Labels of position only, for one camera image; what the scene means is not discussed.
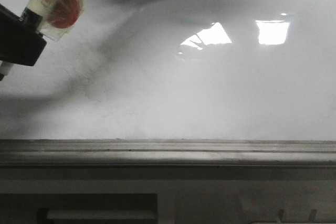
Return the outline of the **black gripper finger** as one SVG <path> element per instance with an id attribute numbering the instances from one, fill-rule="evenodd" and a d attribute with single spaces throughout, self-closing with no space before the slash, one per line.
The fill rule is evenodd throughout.
<path id="1" fill-rule="evenodd" d="M 19 17 L 1 5 L 1 61 L 34 66 L 46 46 L 37 30 L 42 17 L 25 8 Z"/>

